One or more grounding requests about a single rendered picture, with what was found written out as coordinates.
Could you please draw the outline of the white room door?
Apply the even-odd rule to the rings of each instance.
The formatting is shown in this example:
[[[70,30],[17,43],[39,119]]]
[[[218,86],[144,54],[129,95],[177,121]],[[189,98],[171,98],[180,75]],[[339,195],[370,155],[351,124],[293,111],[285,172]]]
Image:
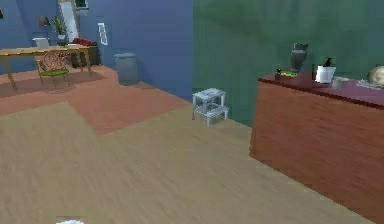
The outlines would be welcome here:
[[[79,37],[74,0],[58,0],[58,4],[66,26],[68,41],[72,42]]]

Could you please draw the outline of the yellow wooden table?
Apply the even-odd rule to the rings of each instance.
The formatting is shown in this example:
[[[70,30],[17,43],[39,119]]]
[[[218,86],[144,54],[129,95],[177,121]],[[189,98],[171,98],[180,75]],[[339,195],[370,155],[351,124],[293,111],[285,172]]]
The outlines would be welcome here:
[[[39,49],[38,47],[27,47],[27,48],[14,48],[14,49],[1,49],[0,50],[0,61],[2,62],[8,79],[14,90],[17,90],[16,83],[14,81],[12,72],[8,65],[8,59],[12,57],[36,57],[47,54],[55,53],[58,54],[71,54],[75,53],[79,64],[82,64],[80,53],[83,53],[86,59],[86,66],[89,74],[92,74],[91,64],[89,59],[89,47],[83,45],[66,45],[66,46],[48,46],[47,48]]]

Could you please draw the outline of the grey laptop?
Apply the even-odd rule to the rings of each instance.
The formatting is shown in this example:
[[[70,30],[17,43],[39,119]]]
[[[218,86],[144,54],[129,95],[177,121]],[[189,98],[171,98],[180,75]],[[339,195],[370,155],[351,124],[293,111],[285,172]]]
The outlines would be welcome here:
[[[38,49],[46,49],[50,46],[47,38],[34,38],[33,41],[36,43]]]

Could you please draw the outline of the dark low cabinet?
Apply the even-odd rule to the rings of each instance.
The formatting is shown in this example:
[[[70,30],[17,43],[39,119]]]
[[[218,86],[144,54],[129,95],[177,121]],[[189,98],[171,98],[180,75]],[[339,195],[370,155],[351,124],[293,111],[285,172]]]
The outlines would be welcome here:
[[[89,61],[91,66],[101,64],[100,53],[97,46],[90,46],[88,50],[88,55],[89,55]],[[85,67],[86,58],[83,52],[80,53],[80,59],[81,59],[81,65]],[[76,53],[71,54],[71,63],[73,68],[78,68],[80,66]]]

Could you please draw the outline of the white step stool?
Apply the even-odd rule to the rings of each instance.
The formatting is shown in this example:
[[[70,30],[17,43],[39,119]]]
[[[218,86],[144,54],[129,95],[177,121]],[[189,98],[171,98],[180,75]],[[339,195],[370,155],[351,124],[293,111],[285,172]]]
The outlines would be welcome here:
[[[229,108],[225,106],[226,93],[217,88],[209,88],[192,94],[192,119],[195,114],[200,114],[206,119],[206,126],[210,127],[211,121],[224,115],[228,118]]]

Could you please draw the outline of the brown counter with maroon top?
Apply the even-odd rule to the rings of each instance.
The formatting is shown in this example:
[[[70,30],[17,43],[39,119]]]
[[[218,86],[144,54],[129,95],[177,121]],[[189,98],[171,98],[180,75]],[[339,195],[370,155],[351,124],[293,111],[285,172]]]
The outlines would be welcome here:
[[[384,90],[258,79],[250,156],[384,224]]]

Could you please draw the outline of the white framed wall switch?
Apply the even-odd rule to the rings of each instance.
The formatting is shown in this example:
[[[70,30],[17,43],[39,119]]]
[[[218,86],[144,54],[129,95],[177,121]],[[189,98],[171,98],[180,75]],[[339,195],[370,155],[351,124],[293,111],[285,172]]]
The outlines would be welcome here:
[[[101,44],[107,46],[108,45],[108,39],[107,39],[107,32],[106,27],[104,23],[98,23],[98,31],[100,35],[100,42]]]

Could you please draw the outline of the grey bowl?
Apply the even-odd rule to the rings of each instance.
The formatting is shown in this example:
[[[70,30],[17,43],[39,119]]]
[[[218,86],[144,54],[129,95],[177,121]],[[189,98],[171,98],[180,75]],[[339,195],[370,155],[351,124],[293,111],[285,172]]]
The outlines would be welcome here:
[[[332,88],[336,90],[341,90],[346,87],[349,79],[345,77],[334,77],[332,80]]]

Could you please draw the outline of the dark grey vase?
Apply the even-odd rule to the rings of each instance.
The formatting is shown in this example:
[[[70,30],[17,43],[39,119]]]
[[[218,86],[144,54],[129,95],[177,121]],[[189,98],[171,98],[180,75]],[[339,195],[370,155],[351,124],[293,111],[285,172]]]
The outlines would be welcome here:
[[[295,43],[291,51],[291,69],[299,72],[307,57],[308,44]]]

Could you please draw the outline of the grey flat plate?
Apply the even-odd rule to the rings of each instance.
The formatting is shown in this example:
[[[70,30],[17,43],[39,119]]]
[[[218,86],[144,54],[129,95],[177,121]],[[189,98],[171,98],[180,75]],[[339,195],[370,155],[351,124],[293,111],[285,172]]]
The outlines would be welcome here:
[[[364,87],[364,88],[368,88],[368,89],[372,89],[372,90],[378,90],[378,91],[381,91],[384,89],[383,85],[371,84],[368,82],[368,80],[364,80],[364,79],[358,80],[356,83],[356,86]]]

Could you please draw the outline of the green seat metal chair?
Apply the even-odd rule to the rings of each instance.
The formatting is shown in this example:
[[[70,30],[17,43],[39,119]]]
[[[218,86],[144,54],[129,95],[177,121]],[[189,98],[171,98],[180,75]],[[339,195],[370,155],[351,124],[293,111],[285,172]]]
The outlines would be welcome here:
[[[44,85],[44,77],[51,77],[54,86],[56,86],[57,76],[62,76],[67,85],[71,85],[68,78],[69,70],[66,67],[62,52],[58,50],[46,52],[43,56],[37,58],[35,63],[42,85]]]

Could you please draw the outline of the round beige bread loaf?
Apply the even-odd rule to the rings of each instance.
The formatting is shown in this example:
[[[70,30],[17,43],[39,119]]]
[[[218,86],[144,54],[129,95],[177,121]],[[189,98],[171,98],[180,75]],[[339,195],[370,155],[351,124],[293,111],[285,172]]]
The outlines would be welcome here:
[[[371,69],[367,78],[370,84],[384,86],[384,66],[376,66]]]

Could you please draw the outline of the grey trash can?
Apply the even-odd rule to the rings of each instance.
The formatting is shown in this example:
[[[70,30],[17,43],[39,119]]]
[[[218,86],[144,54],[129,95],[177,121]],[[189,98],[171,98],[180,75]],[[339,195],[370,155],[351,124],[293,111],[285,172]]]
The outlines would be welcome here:
[[[121,85],[133,85],[139,81],[137,57],[135,53],[121,53],[114,56],[118,82]]]

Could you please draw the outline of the white pot with black utensil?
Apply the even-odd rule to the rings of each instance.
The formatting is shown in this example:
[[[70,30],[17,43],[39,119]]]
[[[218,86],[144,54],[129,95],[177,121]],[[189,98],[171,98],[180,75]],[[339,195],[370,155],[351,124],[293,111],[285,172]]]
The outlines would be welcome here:
[[[328,57],[323,65],[317,67],[315,81],[321,84],[329,84],[336,71],[336,66],[332,64],[332,58]]]

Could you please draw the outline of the green house plant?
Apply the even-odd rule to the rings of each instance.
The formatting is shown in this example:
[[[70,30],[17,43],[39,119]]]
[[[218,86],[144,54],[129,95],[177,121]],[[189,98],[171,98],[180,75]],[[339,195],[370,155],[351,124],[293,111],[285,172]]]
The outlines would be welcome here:
[[[55,31],[57,33],[58,45],[65,46],[67,42],[66,42],[66,26],[64,21],[58,16],[55,16],[51,20],[51,25],[55,28]]]

